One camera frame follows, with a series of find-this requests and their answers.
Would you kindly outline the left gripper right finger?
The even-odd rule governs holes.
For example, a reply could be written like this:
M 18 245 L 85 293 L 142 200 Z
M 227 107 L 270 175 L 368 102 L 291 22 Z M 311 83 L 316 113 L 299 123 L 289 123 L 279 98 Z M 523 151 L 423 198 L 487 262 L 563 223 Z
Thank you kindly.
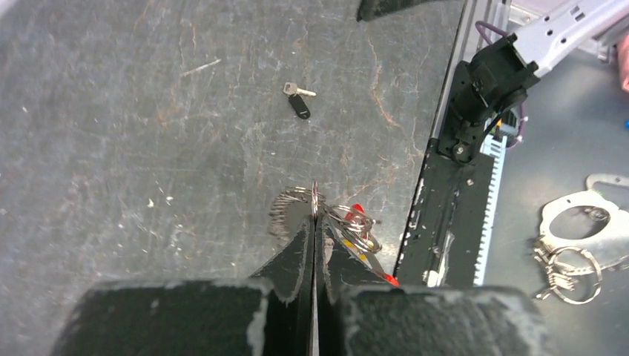
M 367 287 L 393 285 L 340 241 L 327 216 L 319 216 L 316 223 L 315 285 L 319 354 L 354 355 L 350 340 L 360 331 L 362 319 L 355 297 Z

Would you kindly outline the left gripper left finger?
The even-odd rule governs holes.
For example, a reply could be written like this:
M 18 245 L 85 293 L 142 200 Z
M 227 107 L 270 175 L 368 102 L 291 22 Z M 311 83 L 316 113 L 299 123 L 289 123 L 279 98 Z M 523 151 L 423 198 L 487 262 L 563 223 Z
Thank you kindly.
M 300 221 L 292 239 L 252 276 L 272 283 L 264 355 L 310 355 L 315 275 L 315 222 Z

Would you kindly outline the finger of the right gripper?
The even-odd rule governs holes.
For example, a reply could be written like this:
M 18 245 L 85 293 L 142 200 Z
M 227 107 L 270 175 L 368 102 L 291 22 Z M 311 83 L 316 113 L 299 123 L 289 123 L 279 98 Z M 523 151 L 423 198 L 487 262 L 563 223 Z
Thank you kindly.
M 428 2 L 431 0 L 362 0 L 357 9 L 356 20 L 370 22 Z

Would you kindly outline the yellow key tag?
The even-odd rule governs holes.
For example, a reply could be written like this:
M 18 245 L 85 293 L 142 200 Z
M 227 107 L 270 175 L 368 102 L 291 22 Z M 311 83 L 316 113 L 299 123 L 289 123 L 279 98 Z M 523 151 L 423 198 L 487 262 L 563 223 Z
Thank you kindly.
M 358 257 L 359 260 L 363 262 L 367 261 L 366 255 L 359 248 L 357 248 L 351 241 L 343 238 L 342 242 L 354 255 Z

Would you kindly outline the large metal keyring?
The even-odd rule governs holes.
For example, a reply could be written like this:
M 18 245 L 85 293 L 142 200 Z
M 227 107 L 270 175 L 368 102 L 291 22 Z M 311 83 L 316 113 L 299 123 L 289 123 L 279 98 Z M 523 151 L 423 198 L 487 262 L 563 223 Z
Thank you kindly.
M 340 233 L 341 240 L 350 238 L 349 224 L 344 220 L 346 206 L 350 205 L 328 204 L 315 185 L 312 188 L 285 188 L 271 205 L 269 233 L 280 242 L 287 243 L 302 218 L 318 213 L 332 221 L 332 227 Z

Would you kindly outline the red key tag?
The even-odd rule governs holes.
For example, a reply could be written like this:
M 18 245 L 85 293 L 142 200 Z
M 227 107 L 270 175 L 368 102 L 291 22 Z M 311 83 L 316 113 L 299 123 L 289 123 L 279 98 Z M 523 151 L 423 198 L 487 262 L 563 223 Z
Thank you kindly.
M 381 251 L 382 245 L 374 237 L 372 228 L 374 225 L 379 224 L 380 221 L 369 217 L 363 207 L 357 203 L 346 206 L 344 220 L 349 224 L 347 228 L 350 232 L 350 238 L 346 239 L 351 241 L 366 255 L 367 261 L 364 263 L 367 264 L 376 275 L 382 277 L 390 285 L 399 287 L 398 280 L 384 271 L 376 257 L 376 254 Z

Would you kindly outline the key with black tag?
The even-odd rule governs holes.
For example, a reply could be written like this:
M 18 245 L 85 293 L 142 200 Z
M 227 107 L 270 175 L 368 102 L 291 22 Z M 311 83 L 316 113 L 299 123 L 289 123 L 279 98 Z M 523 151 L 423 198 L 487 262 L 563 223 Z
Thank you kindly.
M 289 104 L 293 108 L 295 114 L 300 119 L 309 119 L 311 112 L 306 103 L 303 101 L 302 96 L 315 97 L 317 94 L 314 91 L 301 89 L 293 82 L 286 82 L 283 86 L 283 92 L 288 96 Z

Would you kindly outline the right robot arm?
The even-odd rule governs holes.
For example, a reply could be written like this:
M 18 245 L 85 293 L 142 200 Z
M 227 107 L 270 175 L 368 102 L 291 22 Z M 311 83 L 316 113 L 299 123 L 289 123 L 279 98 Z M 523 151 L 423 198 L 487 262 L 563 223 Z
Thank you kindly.
M 473 162 L 498 120 L 570 52 L 588 39 L 627 32 L 627 1 L 562 1 L 459 61 L 444 95 L 438 153 L 462 165 Z

